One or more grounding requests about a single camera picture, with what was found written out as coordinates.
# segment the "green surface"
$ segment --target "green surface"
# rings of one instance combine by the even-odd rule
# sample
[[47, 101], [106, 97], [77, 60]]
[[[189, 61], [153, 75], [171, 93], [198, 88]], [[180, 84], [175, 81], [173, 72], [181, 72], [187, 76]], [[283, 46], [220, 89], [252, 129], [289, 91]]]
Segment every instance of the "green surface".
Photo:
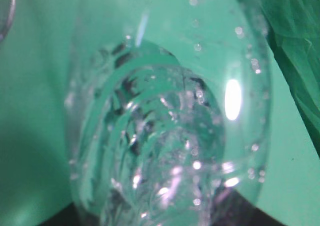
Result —
[[[0, 44], [0, 225], [36, 225], [71, 198], [63, 95], [77, 0], [17, 0]], [[273, 61], [269, 167], [259, 207], [289, 226], [318, 226], [320, 162]]]
[[320, 156], [320, 0], [261, 0], [269, 44]]

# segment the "air bubble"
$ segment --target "air bubble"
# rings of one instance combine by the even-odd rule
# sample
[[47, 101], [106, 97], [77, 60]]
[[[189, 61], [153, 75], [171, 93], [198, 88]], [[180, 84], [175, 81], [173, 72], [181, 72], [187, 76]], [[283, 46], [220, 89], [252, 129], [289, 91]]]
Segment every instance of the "air bubble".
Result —
[[193, 200], [193, 203], [195, 206], [199, 206], [201, 204], [201, 200], [199, 198], [196, 198], [195, 200]]
[[194, 45], [194, 50], [197, 51], [197, 52], [201, 51], [202, 50], [201, 44], [199, 44], [199, 43], [195, 44]]
[[253, 152], [257, 152], [258, 150], [259, 150], [259, 144], [254, 144], [254, 145], [252, 145], [252, 147], [251, 147], [251, 150], [253, 151]]
[[260, 68], [260, 64], [258, 59], [253, 58], [251, 59], [251, 66], [252, 69], [255, 71], [256, 74], [260, 74], [261, 73], [261, 68]]
[[244, 30], [242, 27], [236, 27], [234, 31], [239, 39], [242, 39], [243, 37], [245, 37]]
[[197, 19], [194, 19], [194, 21], [192, 22], [192, 26], [193, 26], [194, 28], [199, 27], [199, 21], [198, 21]]
[[266, 171], [261, 170], [261, 171], [259, 172], [259, 175], [260, 175], [261, 177], [264, 177], [264, 176], [266, 175]]
[[251, 179], [251, 180], [254, 179], [255, 177], [256, 176], [254, 174], [249, 174], [249, 176], [248, 176], [248, 178]]
[[259, 182], [260, 183], [264, 183], [265, 182], [265, 178], [264, 177], [259, 178]]

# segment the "glass paperweight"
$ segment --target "glass paperweight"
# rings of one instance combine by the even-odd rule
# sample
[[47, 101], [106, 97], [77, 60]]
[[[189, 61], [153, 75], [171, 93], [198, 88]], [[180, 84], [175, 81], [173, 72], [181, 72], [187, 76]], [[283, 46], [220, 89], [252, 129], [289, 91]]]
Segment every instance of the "glass paperweight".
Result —
[[266, 175], [257, 0], [80, 0], [65, 98], [84, 225], [245, 225]]
[[15, 0], [0, 0], [0, 42], [5, 38], [15, 13]]

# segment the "green background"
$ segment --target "green background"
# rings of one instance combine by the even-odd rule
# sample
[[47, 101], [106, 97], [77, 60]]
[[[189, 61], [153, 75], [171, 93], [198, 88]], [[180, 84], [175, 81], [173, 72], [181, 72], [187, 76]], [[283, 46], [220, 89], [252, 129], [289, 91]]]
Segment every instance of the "green background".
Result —
[[[17, 0], [0, 44], [0, 225], [37, 225], [71, 201], [63, 97], [78, 1]], [[271, 147], [258, 206], [289, 226], [318, 226], [320, 161], [274, 60], [271, 70]]]

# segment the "crumpled green paper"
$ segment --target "crumpled green paper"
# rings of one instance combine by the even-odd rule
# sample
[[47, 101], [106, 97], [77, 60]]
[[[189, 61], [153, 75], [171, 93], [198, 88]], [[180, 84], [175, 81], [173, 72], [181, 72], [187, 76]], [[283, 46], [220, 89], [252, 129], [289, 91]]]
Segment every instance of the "crumpled green paper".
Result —
[[320, 156], [320, 0], [261, 0], [269, 45]]

